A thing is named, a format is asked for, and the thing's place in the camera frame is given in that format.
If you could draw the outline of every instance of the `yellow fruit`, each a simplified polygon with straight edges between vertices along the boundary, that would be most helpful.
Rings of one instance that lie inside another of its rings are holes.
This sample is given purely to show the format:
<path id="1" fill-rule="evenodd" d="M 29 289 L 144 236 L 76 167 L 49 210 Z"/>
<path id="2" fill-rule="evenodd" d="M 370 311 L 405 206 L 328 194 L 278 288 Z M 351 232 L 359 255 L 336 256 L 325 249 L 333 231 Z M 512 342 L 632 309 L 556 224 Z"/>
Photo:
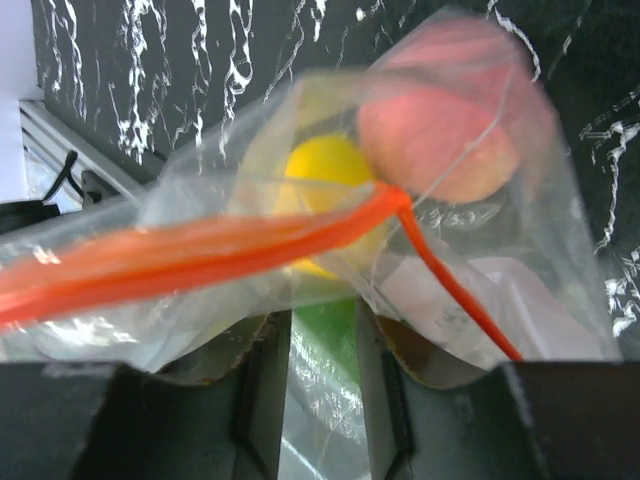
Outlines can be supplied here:
<path id="1" fill-rule="evenodd" d="M 341 135 L 314 137 L 298 145 L 291 155 L 284 172 L 285 179 L 301 179 L 325 182 L 333 185 L 358 186 L 374 179 L 363 154 L 354 143 Z M 337 195 L 330 185 L 326 189 L 305 188 L 304 184 L 283 185 L 279 192 L 274 213 L 276 215 L 294 213 L 321 213 L 340 208 L 345 199 Z M 344 249 L 345 260 L 358 267 L 364 266 L 383 241 L 380 229 L 365 235 L 353 245 Z M 301 260 L 292 268 L 304 273 L 325 278 L 336 278 L 311 260 Z"/>

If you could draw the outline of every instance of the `red fruit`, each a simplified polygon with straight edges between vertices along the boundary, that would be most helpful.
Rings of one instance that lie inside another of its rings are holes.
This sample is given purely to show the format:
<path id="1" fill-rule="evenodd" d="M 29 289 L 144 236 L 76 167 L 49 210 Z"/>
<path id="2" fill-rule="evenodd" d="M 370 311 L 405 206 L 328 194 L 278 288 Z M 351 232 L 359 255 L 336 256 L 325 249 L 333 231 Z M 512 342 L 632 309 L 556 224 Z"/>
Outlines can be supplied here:
<path id="1" fill-rule="evenodd" d="M 512 37 L 480 18 L 421 27 L 382 57 L 372 68 L 411 69 L 426 80 L 398 82 L 399 95 L 374 87 L 380 100 L 360 108 L 361 147 L 377 175 L 452 203 L 495 193 L 553 131 L 524 58 Z"/>

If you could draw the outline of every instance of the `metal frame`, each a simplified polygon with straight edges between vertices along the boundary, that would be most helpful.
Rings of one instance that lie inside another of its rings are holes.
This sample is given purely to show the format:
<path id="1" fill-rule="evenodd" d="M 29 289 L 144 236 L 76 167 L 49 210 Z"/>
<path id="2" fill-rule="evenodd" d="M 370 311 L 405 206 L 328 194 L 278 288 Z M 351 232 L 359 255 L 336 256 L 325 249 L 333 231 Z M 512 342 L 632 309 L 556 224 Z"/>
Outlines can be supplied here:
<path id="1" fill-rule="evenodd" d="M 20 121 L 25 149 L 55 171 L 62 168 L 69 150 L 75 150 L 78 160 L 72 174 L 77 180 L 83 170 L 93 170 L 126 197 L 140 189 L 138 181 L 47 111 L 42 102 L 21 101 Z"/>

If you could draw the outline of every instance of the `orange strap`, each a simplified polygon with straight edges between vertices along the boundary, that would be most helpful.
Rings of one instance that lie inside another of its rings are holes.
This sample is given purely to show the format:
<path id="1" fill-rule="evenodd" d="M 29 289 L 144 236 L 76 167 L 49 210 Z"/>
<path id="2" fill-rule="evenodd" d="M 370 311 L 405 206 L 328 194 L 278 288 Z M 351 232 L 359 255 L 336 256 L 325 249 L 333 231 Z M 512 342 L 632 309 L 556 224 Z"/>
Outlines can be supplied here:
<path id="1" fill-rule="evenodd" d="M 509 358 L 521 360 L 484 307 L 429 249 L 409 196 L 383 183 L 352 210 L 268 219 L 214 217 L 129 229 L 72 247 L 47 265 L 29 258 L 0 272 L 0 330 L 261 273 L 346 247 L 395 214 L 451 296 Z"/>

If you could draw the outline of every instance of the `black table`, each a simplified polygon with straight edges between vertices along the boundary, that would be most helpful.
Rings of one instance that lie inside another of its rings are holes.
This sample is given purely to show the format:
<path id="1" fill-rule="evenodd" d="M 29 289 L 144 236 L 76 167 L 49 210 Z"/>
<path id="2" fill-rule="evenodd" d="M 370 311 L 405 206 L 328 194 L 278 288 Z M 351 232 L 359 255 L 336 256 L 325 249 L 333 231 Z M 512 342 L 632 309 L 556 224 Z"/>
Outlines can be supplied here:
<path id="1" fill-rule="evenodd" d="M 310 66 L 370 64 L 444 5 L 489 12 L 532 53 L 572 149 L 614 331 L 640 358 L 640 10 L 625 0 L 34 0 L 49 110 L 140 178 Z"/>

